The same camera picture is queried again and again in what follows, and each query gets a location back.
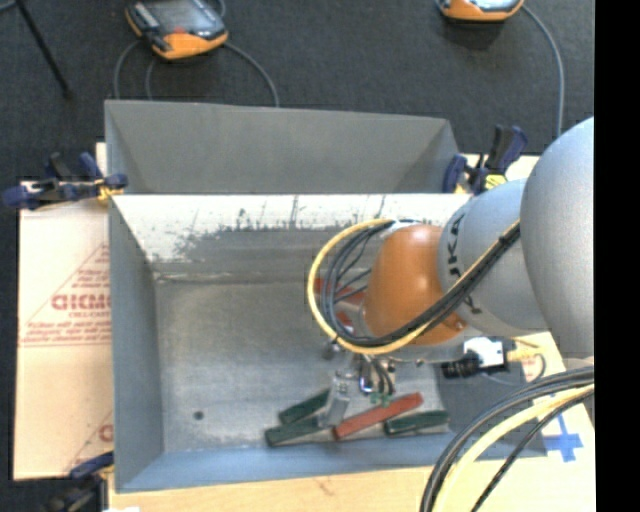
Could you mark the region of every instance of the blue clamp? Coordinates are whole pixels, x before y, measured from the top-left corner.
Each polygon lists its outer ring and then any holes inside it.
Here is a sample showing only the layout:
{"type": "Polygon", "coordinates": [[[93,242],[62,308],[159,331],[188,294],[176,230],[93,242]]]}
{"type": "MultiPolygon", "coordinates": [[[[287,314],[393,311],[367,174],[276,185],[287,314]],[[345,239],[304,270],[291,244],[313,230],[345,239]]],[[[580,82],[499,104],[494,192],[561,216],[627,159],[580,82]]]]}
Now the blue clamp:
{"type": "Polygon", "coordinates": [[[87,152],[80,155],[79,161],[83,174],[76,179],[68,179],[65,176],[70,176],[71,172],[60,154],[53,153],[45,165],[45,179],[29,186],[18,185],[4,190],[2,202],[10,208],[36,210],[81,199],[106,199],[109,195],[121,193],[129,184],[125,174],[104,176],[87,152]]]}
{"type": "Polygon", "coordinates": [[[461,188],[464,192],[479,195],[498,183],[506,181],[506,172],[527,145],[527,137],[517,126],[504,128],[497,125],[493,145],[487,158],[480,155],[475,166],[467,163],[466,157],[456,154],[445,169],[442,191],[453,193],[461,188]]]}
{"type": "Polygon", "coordinates": [[[100,472],[114,463],[113,451],[98,455],[76,466],[69,473],[70,487],[42,504],[47,512],[80,512],[106,510],[109,506],[108,481],[100,472]]]}

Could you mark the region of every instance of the orange motor housing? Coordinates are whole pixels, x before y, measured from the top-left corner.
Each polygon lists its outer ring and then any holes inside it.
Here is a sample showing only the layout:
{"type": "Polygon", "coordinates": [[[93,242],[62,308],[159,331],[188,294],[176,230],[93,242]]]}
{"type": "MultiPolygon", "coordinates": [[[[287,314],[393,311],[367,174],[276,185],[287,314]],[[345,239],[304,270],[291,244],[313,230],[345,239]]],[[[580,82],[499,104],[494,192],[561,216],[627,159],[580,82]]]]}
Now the orange motor housing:
{"type": "Polygon", "coordinates": [[[524,0],[496,1],[493,7],[490,7],[490,2],[486,1],[437,0],[437,3],[442,14],[447,18],[475,23],[495,23],[513,16],[522,7],[524,0]]]}
{"type": "MultiPolygon", "coordinates": [[[[375,336],[384,336],[416,318],[443,295],[437,255],[442,228],[414,224],[395,231],[382,244],[371,269],[363,319],[375,336]]],[[[418,336],[416,345],[437,345],[466,327],[455,313],[418,336]]]]}

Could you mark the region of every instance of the orange device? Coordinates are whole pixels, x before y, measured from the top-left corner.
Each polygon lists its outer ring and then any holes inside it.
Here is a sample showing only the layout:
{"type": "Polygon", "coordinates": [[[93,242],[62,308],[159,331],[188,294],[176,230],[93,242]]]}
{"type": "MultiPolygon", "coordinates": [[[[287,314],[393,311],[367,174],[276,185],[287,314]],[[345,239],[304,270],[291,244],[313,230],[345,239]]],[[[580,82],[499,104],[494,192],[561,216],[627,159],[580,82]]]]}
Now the orange device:
{"type": "Polygon", "coordinates": [[[220,15],[201,0],[135,2],[125,16],[136,35],[166,60],[206,53],[229,36],[220,15]]]}
{"type": "MultiPolygon", "coordinates": [[[[442,228],[414,224],[391,234],[371,269],[362,304],[364,320],[376,336],[387,334],[435,304],[444,291],[438,278],[442,228]]],[[[418,336],[416,345],[437,345],[458,335],[467,324],[456,313],[418,336]]]]}
{"type": "Polygon", "coordinates": [[[513,16],[524,0],[436,0],[447,18],[468,22],[500,22],[513,16]]]}

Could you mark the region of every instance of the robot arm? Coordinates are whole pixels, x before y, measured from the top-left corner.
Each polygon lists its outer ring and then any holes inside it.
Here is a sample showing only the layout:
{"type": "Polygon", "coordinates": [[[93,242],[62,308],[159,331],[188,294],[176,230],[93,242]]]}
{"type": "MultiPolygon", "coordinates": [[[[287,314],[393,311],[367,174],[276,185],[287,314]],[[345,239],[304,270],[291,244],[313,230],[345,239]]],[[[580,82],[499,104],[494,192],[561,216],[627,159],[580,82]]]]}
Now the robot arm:
{"type": "MultiPolygon", "coordinates": [[[[362,242],[366,231],[376,234],[391,225],[377,219],[352,227],[331,248],[352,233],[362,242]]],[[[358,245],[351,239],[347,247],[355,251],[358,245]]],[[[342,263],[348,258],[344,252],[337,257],[342,263]]],[[[334,277],[346,274],[335,262],[331,268],[334,277]]],[[[529,178],[472,198],[443,229],[408,222],[387,236],[359,310],[364,335],[332,322],[331,291],[338,287],[337,279],[325,285],[325,302],[314,315],[330,337],[354,352],[382,354],[408,343],[460,345],[469,330],[504,337],[548,330],[565,357],[592,356],[593,118],[555,141],[529,178]],[[469,278],[487,248],[496,246],[490,269],[458,295],[455,310],[443,309],[461,278],[469,278]],[[325,307],[327,297],[331,305],[325,307]]]]}

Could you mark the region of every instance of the cable bundle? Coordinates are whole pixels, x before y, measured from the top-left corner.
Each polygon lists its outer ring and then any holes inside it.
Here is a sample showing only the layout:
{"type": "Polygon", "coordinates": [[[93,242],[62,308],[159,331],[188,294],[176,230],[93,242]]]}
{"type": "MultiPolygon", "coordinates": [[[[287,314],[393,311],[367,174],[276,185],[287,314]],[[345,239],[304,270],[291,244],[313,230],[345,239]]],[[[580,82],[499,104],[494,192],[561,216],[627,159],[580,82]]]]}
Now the cable bundle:
{"type": "Polygon", "coordinates": [[[447,293],[429,307],[423,313],[411,320],[402,327],[385,334],[384,336],[363,336],[352,334],[349,329],[342,325],[335,314],[336,301],[342,300],[344,296],[338,296],[344,289],[339,286],[339,279],[353,267],[364,252],[366,243],[376,234],[390,228],[396,222],[415,222],[409,220],[394,221],[388,219],[373,219],[359,224],[355,224],[334,236],[320,250],[316,256],[307,280],[307,300],[311,312],[327,335],[340,343],[344,348],[358,354],[378,355],[397,350],[409,344],[418,336],[424,334],[429,329],[434,328],[445,318],[447,318],[469,294],[479,284],[484,276],[498,259],[518,240],[520,237],[520,221],[516,221],[494,242],[491,247],[480,257],[469,269],[456,281],[447,293]],[[315,298],[315,282],[319,268],[329,252],[340,242],[347,240],[344,246],[338,251],[336,257],[329,265],[329,270],[325,277],[320,306],[315,298]],[[350,263],[346,263],[349,256],[360,246],[360,252],[350,263]]]}
{"type": "Polygon", "coordinates": [[[543,415],[542,419],[526,434],[509,457],[507,457],[502,467],[498,470],[498,473],[496,473],[484,492],[480,495],[472,511],[476,512],[479,510],[535,434],[559,414],[574,405],[582,403],[594,394],[594,377],[595,367],[580,368],[578,370],[565,371],[544,377],[524,386],[480,414],[449,443],[449,446],[436,461],[422,496],[421,512],[441,512],[444,510],[446,496],[465,468],[477,459],[491,444],[505,434],[523,425],[527,421],[543,415]],[[508,411],[523,403],[529,403],[542,398],[545,399],[517,414],[508,416],[506,420],[493,427],[476,441],[476,443],[462,455],[457,463],[455,462],[458,455],[463,451],[467,441],[491,420],[505,415],[508,411]]]}

